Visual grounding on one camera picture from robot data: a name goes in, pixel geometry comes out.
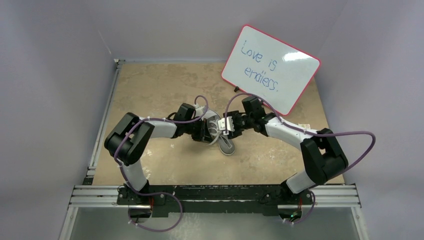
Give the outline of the white shoelace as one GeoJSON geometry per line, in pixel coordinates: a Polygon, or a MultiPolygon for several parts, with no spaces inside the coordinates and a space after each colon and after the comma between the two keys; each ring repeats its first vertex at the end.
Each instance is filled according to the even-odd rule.
{"type": "Polygon", "coordinates": [[[207,129],[212,137],[212,141],[208,145],[211,146],[218,142],[218,144],[222,143],[222,145],[226,146],[227,148],[232,148],[234,144],[219,130],[217,121],[218,120],[207,121],[207,129]]]}

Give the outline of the grey canvas sneaker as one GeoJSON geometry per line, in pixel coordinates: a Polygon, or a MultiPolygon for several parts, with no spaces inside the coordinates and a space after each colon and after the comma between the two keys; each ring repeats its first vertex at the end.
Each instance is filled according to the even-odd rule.
{"type": "Polygon", "coordinates": [[[206,128],[211,136],[211,142],[209,146],[217,143],[222,154],[230,156],[235,152],[235,144],[227,135],[224,135],[219,129],[218,121],[221,119],[220,115],[209,109],[203,119],[206,120],[206,128]]]}

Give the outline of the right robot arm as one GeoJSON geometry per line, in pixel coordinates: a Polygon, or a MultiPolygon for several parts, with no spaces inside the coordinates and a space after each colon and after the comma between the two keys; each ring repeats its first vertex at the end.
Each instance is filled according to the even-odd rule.
{"type": "Polygon", "coordinates": [[[298,172],[281,183],[280,196],[288,204],[300,198],[301,192],[338,176],[348,167],[348,160],[336,139],[328,129],[309,130],[284,120],[274,112],[267,113],[257,96],[242,100],[244,112],[226,111],[218,120],[218,128],[229,139],[253,129],[266,137],[281,140],[302,155],[304,171],[298,172]]]}

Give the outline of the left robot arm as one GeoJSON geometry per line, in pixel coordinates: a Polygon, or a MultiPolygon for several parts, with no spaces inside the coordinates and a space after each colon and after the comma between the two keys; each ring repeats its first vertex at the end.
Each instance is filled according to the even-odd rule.
{"type": "Polygon", "coordinates": [[[216,112],[207,106],[182,103],[178,111],[165,118],[139,117],[126,113],[104,141],[104,147],[114,158],[125,185],[131,189],[129,197],[138,205],[149,199],[149,182],[141,164],[142,155],[153,138],[176,139],[191,135],[196,142],[210,143],[207,119],[216,112]]]}

